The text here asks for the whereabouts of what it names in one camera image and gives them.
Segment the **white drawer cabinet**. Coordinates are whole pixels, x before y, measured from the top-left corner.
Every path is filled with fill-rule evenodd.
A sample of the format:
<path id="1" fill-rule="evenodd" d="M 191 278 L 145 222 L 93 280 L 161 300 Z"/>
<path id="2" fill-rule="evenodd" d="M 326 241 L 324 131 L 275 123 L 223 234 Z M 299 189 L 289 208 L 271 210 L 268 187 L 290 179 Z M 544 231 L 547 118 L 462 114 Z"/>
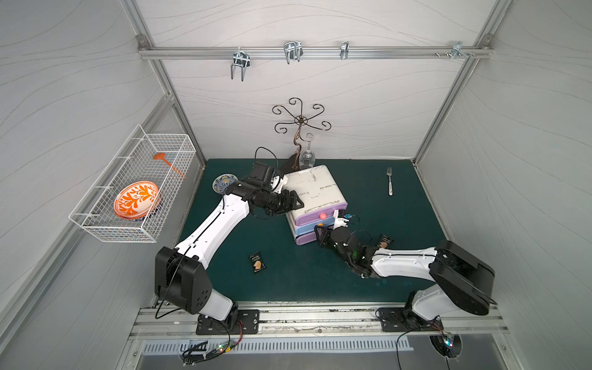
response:
<path id="1" fill-rule="evenodd" d="M 286 188 L 295 191 L 304 207 L 290 214 L 298 223 L 319 219 L 321 214 L 332 216 L 334 210 L 344 210 L 348 203 L 331 172 L 325 165 L 287 174 Z"/>

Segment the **blue drawer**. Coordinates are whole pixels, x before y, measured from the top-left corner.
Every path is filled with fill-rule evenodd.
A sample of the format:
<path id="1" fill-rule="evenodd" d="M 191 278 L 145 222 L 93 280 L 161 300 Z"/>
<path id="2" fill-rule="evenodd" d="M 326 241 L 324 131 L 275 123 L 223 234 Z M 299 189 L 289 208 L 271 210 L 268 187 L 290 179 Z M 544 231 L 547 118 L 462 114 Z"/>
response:
<path id="1" fill-rule="evenodd" d="M 291 231 L 295 237 L 300 237 L 302 235 L 310 234 L 315 231 L 317 226 L 321 227 L 332 227 L 335 223 L 334 217 L 327 217 L 325 220 L 316 220 L 316 222 L 305 224 L 302 226 L 297 226 L 294 221 L 289 221 L 288 225 L 291 228 Z"/>

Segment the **black cookie packet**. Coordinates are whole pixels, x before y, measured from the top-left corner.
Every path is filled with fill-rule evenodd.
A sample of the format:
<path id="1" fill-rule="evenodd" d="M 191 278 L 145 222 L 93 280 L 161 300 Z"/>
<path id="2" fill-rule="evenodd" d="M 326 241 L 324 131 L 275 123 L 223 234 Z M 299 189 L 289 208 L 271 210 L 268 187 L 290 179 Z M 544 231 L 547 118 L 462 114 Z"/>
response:
<path id="1" fill-rule="evenodd" d="M 266 265 L 265 265 L 265 262 L 263 262 L 263 260 L 262 260 L 262 256 L 261 256 L 260 251 L 250 254 L 248 256 L 248 258 L 249 258 L 251 265 L 253 267 L 254 274 L 257 274 L 258 272 L 265 270 Z"/>
<path id="2" fill-rule="evenodd" d="M 379 242 L 377 243 L 377 246 L 379 248 L 385 249 L 385 248 L 388 248 L 392 242 L 393 242 L 393 239 L 391 239 L 390 237 L 387 237 L 385 235 L 382 235 L 379 239 Z"/>

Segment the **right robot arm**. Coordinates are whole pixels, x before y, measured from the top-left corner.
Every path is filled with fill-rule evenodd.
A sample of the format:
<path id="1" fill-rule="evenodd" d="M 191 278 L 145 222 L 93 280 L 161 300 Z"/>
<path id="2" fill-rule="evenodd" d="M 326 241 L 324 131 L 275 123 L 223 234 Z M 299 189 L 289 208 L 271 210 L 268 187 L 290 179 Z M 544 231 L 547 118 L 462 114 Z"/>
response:
<path id="1" fill-rule="evenodd" d="M 431 248 L 397 250 L 388 248 L 388 238 L 376 246 L 365 245 L 346 226 L 317 226 L 314 232 L 321 247 L 335 251 L 361 278 L 404 277 L 433 282 L 408 297 L 403 316 L 409 322 L 426 325 L 457 309 L 486 316 L 490 306 L 496 305 L 492 298 L 493 268 L 451 240 Z"/>

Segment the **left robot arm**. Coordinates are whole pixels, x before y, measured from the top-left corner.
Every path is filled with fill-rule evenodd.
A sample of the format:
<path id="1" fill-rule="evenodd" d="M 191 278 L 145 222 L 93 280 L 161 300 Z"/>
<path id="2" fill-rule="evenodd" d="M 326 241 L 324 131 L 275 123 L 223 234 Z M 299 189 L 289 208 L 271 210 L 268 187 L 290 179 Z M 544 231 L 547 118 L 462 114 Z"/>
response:
<path id="1" fill-rule="evenodd" d="M 155 295 L 177 310 L 214 319 L 227 328 L 237 321 L 237 302 L 213 288 L 207 269 L 218 248 L 254 208 L 270 216 L 302 209 L 296 191 L 285 189 L 287 177 L 265 182 L 255 178 L 229 185 L 208 218 L 174 248 L 163 247 L 155 257 Z"/>

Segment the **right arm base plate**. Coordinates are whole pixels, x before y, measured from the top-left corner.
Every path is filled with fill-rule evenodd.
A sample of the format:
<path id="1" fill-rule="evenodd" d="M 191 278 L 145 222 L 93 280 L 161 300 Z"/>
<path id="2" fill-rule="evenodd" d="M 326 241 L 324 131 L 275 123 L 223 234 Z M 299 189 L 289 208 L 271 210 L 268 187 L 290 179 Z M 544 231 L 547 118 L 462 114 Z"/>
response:
<path id="1" fill-rule="evenodd" d="M 375 316 L 384 332 L 443 330 L 439 316 L 425 320 L 413 313 L 410 308 L 378 308 Z"/>

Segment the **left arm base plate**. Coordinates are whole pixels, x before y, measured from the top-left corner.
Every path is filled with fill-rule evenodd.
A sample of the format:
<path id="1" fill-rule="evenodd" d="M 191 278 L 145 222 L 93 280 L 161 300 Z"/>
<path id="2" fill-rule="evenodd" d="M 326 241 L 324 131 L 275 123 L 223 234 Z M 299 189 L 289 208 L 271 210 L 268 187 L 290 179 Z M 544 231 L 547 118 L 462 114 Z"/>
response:
<path id="1" fill-rule="evenodd" d="M 260 311 L 257 309 L 233 309 L 229 316 L 218 321 L 199 315 L 196 335 L 255 335 L 259 331 Z"/>

